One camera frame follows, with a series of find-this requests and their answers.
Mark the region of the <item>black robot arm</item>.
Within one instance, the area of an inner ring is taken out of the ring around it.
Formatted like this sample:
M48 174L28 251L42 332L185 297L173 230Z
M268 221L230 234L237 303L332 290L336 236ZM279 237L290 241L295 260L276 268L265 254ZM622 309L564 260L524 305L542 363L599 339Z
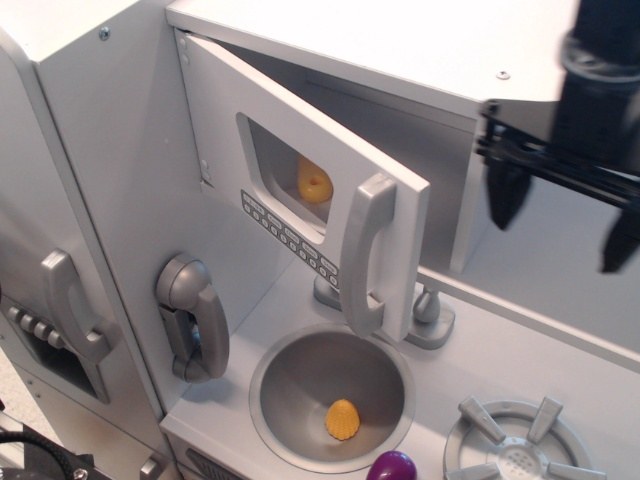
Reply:
M639 4L583 1L563 39L559 100L492 99L481 110L477 152L486 165L490 217L501 230L533 178L619 209L600 270L619 271L639 248Z

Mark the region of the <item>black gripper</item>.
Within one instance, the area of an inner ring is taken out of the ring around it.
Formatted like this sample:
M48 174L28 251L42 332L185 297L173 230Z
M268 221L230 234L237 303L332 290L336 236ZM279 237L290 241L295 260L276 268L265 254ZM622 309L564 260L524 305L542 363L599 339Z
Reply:
M576 153L551 140L558 104L489 100L482 105L485 132L476 152L487 167L490 217L507 230L524 205L534 177L622 211L608 233L601 273L616 273L639 248L639 182L591 153Z

